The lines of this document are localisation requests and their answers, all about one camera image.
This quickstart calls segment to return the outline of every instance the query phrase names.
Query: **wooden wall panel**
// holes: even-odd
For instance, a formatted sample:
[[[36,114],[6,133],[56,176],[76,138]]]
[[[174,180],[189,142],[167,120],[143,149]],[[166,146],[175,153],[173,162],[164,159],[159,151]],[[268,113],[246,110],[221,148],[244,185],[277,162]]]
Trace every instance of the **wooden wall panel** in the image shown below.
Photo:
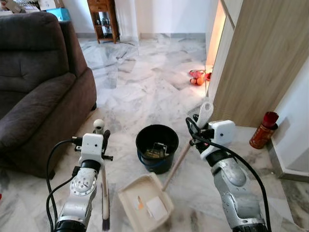
[[[309,0],[244,0],[211,119],[257,127],[275,110],[308,57],[308,23]]]

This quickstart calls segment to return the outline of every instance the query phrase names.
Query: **dustpan handle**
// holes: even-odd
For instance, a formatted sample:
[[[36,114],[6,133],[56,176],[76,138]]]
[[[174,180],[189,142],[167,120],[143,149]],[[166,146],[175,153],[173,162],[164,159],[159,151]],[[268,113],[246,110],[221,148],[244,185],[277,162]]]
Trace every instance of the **dustpan handle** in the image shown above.
[[[149,164],[147,164],[147,163],[145,163],[144,161],[141,160],[141,155],[140,155],[139,152],[137,153],[137,156],[139,157],[140,162],[141,162],[142,164],[144,164],[145,166],[149,167],[149,168],[155,168],[155,167],[157,167],[157,166],[160,166],[161,164],[163,164],[163,163],[166,161],[166,160],[164,159],[164,160],[160,161],[159,163],[156,163],[156,164],[153,164],[153,165],[149,165]]]
[[[169,176],[168,176],[167,180],[166,180],[165,183],[164,183],[164,186],[163,186],[163,188],[162,188],[162,191],[165,191],[165,190],[166,190],[166,188],[167,188],[167,186],[168,186],[170,180],[172,179],[172,177],[174,176],[174,174],[175,174],[176,170],[178,169],[179,165],[180,165],[181,162],[183,161],[183,158],[184,158],[185,155],[188,153],[189,148],[190,148],[190,144],[187,143],[186,146],[182,149],[182,151],[181,151],[181,153],[180,153],[180,156],[179,156],[178,160],[177,160],[176,163],[174,164],[172,171],[170,171]]]

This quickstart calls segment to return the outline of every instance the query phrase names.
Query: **trash in bucket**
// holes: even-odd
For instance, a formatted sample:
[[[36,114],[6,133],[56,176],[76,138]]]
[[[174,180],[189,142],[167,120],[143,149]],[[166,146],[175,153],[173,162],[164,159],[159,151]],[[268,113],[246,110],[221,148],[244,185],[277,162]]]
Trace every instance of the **trash in bucket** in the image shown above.
[[[150,172],[167,172],[173,162],[179,139],[174,130],[164,125],[150,125],[136,137],[139,160]]]

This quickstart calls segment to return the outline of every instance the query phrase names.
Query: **sofa armrest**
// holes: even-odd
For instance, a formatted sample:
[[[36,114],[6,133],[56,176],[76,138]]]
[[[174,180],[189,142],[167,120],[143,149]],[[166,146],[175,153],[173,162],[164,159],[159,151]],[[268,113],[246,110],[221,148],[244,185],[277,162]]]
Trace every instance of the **sofa armrest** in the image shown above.
[[[75,80],[76,77],[72,73],[49,79],[17,103],[0,120],[0,151],[16,149],[25,143],[61,101]]]
[[[59,22],[67,48],[70,72],[80,77],[87,68],[81,46],[79,45],[73,24],[70,21]]]

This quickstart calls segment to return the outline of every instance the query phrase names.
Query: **sofa cushion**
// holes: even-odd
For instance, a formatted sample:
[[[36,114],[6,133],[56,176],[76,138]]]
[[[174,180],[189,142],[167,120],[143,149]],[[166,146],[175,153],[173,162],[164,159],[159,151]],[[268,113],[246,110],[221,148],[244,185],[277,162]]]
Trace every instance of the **sofa cushion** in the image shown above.
[[[0,90],[29,93],[69,71],[63,34],[50,13],[0,17]]]
[[[76,77],[72,73],[50,79],[16,104],[0,120],[0,153],[16,149],[25,143],[61,101],[75,80]]]
[[[26,93],[0,91],[0,120],[3,118]]]

